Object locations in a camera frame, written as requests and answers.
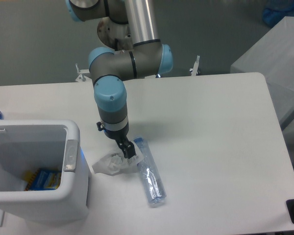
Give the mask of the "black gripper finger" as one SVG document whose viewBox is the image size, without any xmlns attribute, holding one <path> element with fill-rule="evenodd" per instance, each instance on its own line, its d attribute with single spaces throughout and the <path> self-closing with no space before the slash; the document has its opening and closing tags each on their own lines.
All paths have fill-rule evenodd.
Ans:
<svg viewBox="0 0 294 235">
<path fill-rule="evenodd" d="M 127 159 L 131 159 L 134 155 L 135 155 L 135 146 L 134 144 L 129 141 L 129 140 L 126 140 L 124 142 L 124 150 L 125 150 L 125 154 L 124 156 L 127 158 Z"/>
<path fill-rule="evenodd" d="M 125 146 L 123 143 L 117 143 L 118 148 L 122 151 L 123 156 L 125 157 Z"/>
</svg>

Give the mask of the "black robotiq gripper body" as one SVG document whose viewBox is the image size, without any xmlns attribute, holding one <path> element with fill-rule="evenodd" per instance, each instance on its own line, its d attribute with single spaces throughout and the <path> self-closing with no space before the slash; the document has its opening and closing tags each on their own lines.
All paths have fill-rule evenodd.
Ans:
<svg viewBox="0 0 294 235">
<path fill-rule="evenodd" d="M 129 124 L 128 123 L 126 124 L 126 126 L 124 128 L 117 130 L 117 131 L 111 131 L 111 130 L 106 129 L 103 126 L 102 122 L 97 122 L 97 128 L 99 131 L 103 131 L 108 138 L 115 140 L 117 145 L 129 146 L 129 140 L 127 138 L 127 134 L 129 131 Z"/>
</svg>

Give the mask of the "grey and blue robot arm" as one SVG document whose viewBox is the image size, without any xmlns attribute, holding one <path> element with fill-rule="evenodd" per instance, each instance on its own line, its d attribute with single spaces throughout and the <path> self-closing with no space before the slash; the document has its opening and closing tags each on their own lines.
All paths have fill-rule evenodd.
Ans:
<svg viewBox="0 0 294 235">
<path fill-rule="evenodd" d="M 98 47 L 88 56 L 94 98 L 98 106 L 99 131 L 115 140 L 125 158 L 136 152 L 128 140 L 127 93 L 124 81 L 168 73 L 173 68 L 169 45 L 159 38 L 151 0 L 68 0 L 66 6 L 76 22 L 108 17 L 118 25 L 128 25 L 133 48 L 115 52 Z"/>
</svg>

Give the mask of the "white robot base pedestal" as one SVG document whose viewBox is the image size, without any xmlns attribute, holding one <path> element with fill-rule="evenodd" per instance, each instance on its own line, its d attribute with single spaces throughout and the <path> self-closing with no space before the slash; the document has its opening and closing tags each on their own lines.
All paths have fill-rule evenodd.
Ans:
<svg viewBox="0 0 294 235">
<path fill-rule="evenodd" d="M 102 18 L 97 27 L 97 35 L 101 41 L 103 47 L 109 47 L 114 50 L 116 53 L 123 53 L 126 50 L 133 49 L 132 37 L 128 24 L 116 24 L 112 22 L 109 17 Z M 201 71 L 199 68 L 199 59 L 198 55 L 196 61 L 192 68 L 189 69 L 190 76 L 200 75 Z M 90 72 L 88 69 L 80 70 L 78 64 L 75 64 L 77 70 L 76 82 L 85 82 L 91 80 Z M 142 78 L 160 78 L 161 74 L 145 76 Z"/>
</svg>

